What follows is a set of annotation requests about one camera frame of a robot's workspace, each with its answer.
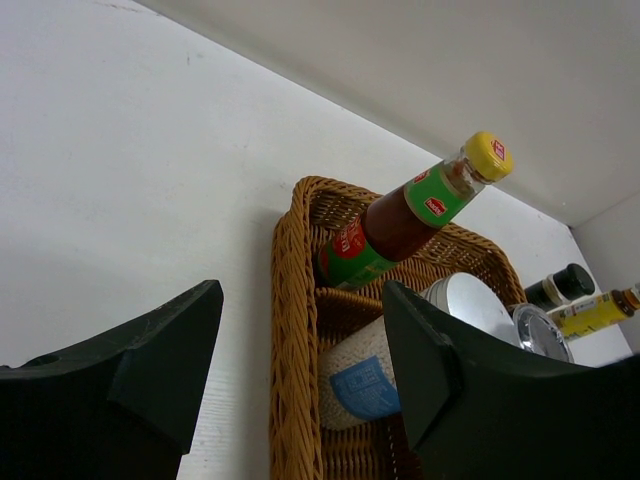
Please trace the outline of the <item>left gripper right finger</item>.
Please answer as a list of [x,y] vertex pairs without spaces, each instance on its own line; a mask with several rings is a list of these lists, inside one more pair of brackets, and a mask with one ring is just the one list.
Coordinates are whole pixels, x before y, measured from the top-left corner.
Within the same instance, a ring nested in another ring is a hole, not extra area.
[[635,479],[639,359],[601,367],[503,342],[397,281],[382,294],[410,448],[428,479]]

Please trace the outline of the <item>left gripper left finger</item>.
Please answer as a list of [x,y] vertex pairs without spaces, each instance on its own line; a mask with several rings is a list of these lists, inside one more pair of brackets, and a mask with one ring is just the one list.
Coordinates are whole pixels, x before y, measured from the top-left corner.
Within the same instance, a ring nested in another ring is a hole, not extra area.
[[90,339],[2,367],[2,478],[176,478],[222,307],[220,283],[206,280]]

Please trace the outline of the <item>clear-top salt grinder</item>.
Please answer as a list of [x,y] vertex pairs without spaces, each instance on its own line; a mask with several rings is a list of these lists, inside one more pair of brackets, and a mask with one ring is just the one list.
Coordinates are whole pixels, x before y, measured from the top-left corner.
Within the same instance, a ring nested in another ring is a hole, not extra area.
[[573,355],[551,318],[539,307],[521,303],[507,308],[525,351],[565,363],[574,363]]

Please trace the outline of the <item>silver-lid white granule jar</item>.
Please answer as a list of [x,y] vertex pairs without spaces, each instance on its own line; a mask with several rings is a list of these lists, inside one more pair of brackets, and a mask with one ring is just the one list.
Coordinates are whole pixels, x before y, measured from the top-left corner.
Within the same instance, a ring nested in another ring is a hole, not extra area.
[[[421,292],[431,304],[503,342],[521,342],[493,290],[468,273],[442,278]],[[401,411],[383,317],[319,356],[321,426],[344,430]]]

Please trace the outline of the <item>yellow-label cork-cap bottle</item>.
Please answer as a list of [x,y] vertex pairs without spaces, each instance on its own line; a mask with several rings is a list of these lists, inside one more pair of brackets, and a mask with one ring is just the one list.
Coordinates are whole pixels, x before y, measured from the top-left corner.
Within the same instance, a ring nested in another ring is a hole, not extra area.
[[634,316],[639,310],[639,284],[611,290],[550,314],[568,340],[582,338]]

